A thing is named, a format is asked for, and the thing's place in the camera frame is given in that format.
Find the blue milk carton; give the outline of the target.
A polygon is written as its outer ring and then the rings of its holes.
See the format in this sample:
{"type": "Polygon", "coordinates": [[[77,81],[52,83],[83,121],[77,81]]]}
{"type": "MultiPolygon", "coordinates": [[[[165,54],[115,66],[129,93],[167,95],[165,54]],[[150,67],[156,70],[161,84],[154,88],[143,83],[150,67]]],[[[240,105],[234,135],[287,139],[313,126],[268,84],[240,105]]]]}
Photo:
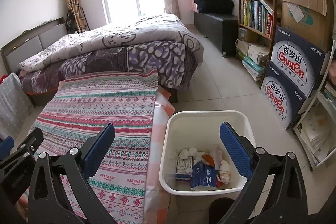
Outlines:
{"type": "Polygon", "coordinates": [[[190,189],[208,191],[217,189],[216,170],[214,166],[198,161],[193,165],[190,189]]]}

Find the orange peel piece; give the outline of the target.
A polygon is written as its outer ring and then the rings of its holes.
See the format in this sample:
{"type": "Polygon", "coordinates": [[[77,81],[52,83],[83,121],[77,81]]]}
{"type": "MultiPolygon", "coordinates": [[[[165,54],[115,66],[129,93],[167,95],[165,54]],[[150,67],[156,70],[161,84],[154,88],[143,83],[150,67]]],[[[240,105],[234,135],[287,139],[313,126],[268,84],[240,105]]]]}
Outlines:
{"type": "Polygon", "coordinates": [[[210,154],[203,154],[202,159],[205,162],[206,165],[209,165],[211,167],[215,167],[215,162],[213,157],[210,154]]]}

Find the white tissue ball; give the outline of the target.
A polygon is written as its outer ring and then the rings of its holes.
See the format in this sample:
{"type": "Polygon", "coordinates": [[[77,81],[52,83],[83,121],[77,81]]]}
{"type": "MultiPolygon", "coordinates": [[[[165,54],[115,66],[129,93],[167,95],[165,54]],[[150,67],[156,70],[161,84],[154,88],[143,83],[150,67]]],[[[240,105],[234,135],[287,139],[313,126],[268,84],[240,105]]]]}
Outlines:
{"type": "Polygon", "coordinates": [[[179,158],[185,160],[188,159],[189,157],[195,157],[197,152],[198,150],[195,147],[184,148],[179,153],[179,158]]]}

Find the white plastic trash bin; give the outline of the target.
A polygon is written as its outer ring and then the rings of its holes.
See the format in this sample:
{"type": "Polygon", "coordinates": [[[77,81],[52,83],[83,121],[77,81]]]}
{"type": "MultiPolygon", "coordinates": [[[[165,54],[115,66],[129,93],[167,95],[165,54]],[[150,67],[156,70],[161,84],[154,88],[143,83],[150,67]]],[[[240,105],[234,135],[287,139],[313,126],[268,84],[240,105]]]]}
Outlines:
{"type": "Polygon", "coordinates": [[[243,189],[247,179],[239,174],[220,139],[219,130],[224,122],[228,122],[238,135],[256,146],[250,122],[239,111],[182,111],[170,117],[159,169],[159,182],[165,191],[175,196],[216,196],[238,193],[243,189]],[[194,147],[201,152],[210,152],[217,146],[223,151],[223,159],[230,165],[231,180],[228,185],[221,189],[195,191],[190,189],[189,182],[175,179],[178,155],[184,148],[194,147]]]}

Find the striped patterned bed mat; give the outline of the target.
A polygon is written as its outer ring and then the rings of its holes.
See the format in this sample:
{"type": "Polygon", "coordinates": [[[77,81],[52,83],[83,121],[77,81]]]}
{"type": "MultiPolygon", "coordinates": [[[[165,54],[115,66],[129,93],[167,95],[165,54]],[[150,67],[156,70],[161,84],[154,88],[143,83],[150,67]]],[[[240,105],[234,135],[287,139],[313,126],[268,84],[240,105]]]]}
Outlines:
{"type": "Polygon", "coordinates": [[[141,223],[157,71],[66,79],[33,124],[43,133],[29,223],[141,223]]]}

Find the lower Ganten water box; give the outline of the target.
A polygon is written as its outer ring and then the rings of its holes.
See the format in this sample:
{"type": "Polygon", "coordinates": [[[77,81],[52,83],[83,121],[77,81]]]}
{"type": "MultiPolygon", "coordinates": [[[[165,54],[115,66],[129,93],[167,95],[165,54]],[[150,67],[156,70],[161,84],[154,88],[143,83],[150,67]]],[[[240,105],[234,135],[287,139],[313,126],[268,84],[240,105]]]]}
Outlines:
{"type": "Polygon", "coordinates": [[[302,91],[272,62],[266,66],[261,93],[286,130],[305,112],[309,103],[302,91]]]}

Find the ganten water box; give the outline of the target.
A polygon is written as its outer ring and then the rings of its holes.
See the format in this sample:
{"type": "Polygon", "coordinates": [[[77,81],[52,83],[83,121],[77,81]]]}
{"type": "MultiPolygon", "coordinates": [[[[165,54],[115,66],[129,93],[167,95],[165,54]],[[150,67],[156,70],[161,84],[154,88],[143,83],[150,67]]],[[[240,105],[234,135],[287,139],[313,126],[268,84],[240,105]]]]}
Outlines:
{"type": "Polygon", "coordinates": [[[313,43],[282,27],[276,28],[270,61],[309,97],[322,75],[327,54],[313,43]]]}
{"type": "Polygon", "coordinates": [[[305,112],[309,103],[302,91],[272,62],[266,66],[261,93],[286,130],[305,112]]]}

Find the white rack with papers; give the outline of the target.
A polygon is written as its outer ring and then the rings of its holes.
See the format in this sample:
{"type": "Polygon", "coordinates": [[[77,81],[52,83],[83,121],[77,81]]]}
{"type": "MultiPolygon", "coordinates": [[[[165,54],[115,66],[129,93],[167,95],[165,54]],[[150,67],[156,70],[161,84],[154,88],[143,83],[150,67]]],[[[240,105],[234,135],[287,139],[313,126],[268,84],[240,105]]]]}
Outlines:
{"type": "Polygon", "coordinates": [[[331,50],[326,71],[306,111],[294,126],[313,171],[335,157],[335,88],[329,79],[329,70],[335,61],[331,50]]]}

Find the stack of books on floor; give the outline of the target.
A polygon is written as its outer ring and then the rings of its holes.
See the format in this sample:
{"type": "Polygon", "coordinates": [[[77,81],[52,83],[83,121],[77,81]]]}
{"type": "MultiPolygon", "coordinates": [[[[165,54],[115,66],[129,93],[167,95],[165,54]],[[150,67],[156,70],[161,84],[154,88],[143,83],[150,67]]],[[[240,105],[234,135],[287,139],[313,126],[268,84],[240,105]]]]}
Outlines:
{"type": "Polygon", "coordinates": [[[255,82],[262,80],[268,61],[269,48],[237,39],[235,42],[237,59],[241,60],[243,67],[255,82]]]}

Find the purple patterned blanket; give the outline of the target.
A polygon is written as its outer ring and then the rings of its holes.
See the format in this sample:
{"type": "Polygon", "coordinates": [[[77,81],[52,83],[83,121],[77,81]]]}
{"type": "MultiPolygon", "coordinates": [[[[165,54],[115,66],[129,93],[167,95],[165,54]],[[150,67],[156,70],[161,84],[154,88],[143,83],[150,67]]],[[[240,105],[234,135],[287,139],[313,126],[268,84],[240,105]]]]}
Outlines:
{"type": "Polygon", "coordinates": [[[20,71],[19,79],[25,93],[37,95],[55,91],[60,81],[71,76],[107,71],[147,73],[156,69],[160,85],[185,91],[197,66],[197,57],[183,43],[155,41],[85,53],[36,72],[20,71]]]}

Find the grey bed headboard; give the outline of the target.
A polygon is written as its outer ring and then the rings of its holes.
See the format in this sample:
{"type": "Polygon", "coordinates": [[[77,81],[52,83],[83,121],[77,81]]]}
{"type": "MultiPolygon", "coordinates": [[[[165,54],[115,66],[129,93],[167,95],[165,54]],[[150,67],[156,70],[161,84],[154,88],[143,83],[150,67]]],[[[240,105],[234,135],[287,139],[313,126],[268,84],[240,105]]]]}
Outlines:
{"type": "Polygon", "coordinates": [[[6,72],[18,74],[19,63],[45,50],[66,34],[66,25],[62,17],[26,30],[1,48],[6,72]]]}

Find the white grey cartoon quilt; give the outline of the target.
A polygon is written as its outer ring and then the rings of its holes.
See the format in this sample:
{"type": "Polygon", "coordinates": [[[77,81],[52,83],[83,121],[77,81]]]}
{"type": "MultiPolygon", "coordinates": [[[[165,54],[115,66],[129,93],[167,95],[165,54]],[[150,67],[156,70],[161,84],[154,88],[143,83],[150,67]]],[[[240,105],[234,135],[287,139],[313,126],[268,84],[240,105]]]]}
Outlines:
{"type": "Polygon", "coordinates": [[[160,14],[140,16],[123,20],[119,24],[109,23],[91,31],[65,35],[45,50],[19,63],[18,68],[30,73],[96,50],[155,41],[183,43],[196,55],[198,63],[203,62],[204,48],[201,42],[176,15],[160,14]]]}

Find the brown cardboard box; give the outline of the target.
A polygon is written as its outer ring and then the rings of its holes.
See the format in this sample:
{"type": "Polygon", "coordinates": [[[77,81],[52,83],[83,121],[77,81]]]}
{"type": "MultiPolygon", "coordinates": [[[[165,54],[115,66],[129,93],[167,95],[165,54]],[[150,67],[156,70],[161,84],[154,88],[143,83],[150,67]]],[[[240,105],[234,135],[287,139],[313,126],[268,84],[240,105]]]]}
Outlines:
{"type": "Polygon", "coordinates": [[[328,52],[332,44],[333,0],[280,1],[281,26],[328,52]]]}

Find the black folded clothes pile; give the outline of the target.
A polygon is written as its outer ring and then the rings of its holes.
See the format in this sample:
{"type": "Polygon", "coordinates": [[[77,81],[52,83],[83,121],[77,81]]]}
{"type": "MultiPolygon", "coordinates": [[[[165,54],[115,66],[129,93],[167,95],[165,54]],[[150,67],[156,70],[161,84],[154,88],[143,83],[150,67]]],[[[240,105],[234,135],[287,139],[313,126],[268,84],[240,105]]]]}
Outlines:
{"type": "Polygon", "coordinates": [[[234,10],[232,0],[194,0],[198,13],[231,15],[234,10]]]}

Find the plaid folded item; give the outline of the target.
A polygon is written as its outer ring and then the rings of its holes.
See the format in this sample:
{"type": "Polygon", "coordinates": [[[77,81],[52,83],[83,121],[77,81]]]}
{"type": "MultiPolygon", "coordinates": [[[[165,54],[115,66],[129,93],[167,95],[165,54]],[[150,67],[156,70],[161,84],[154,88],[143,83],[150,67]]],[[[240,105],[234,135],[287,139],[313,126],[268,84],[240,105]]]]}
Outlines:
{"type": "Polygon", "coordinates": [[[66,29],[68,34],[89,31],[90,28],[84,9],[80,5],[80,0],[66,0],[66,4],[68,8],[66,17],[66,29]]]}

